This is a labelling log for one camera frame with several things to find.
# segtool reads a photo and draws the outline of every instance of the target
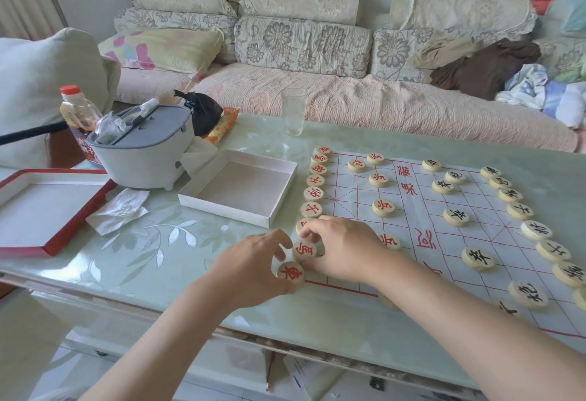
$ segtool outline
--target person's right hand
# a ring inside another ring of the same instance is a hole
[[[368,283],[377,257],[394,253],[365,223],[333,216],[310,220],[299,236],[312,242],[321,237],[326,247],[324,256],[304,261],[304,268],[345,281]]]

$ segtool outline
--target forearm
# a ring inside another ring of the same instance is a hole
[[[490,399],[577,399],[585,358],[402,255],[373,255],[367,282],[453,356]]]
[[[232,307],[206,276],[191,284],[83,399],[171,399],[187,369]]]

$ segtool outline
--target open cardboard box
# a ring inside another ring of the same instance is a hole
[[[14,173],[0,182],[0,256],[56,255],[115,187],[95,169]]]
[[[222,150],[179,191],[179,203],[270,228],[297,163]]]

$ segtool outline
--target bottle with brown liquid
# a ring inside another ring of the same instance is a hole
[[[102,114],[99,112],[96,105],[85,98],[81,92],[81,88],[76,85],[62,86],[61,95],[63,96],[63,103],[59,108],[61,115],[69,129],[75,136],[77,144],[83,151],[86,159],[91,163],[101,167],[96,153],[87,143],[87,136],[96,129],[96,125]]]

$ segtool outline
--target red bottle cap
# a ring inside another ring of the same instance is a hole
[[[61,93],[66,96],[72,96],[73,94],[79,94],[81,92],[81,88],[76,85],[65,85],[59,89],[61,89]]]

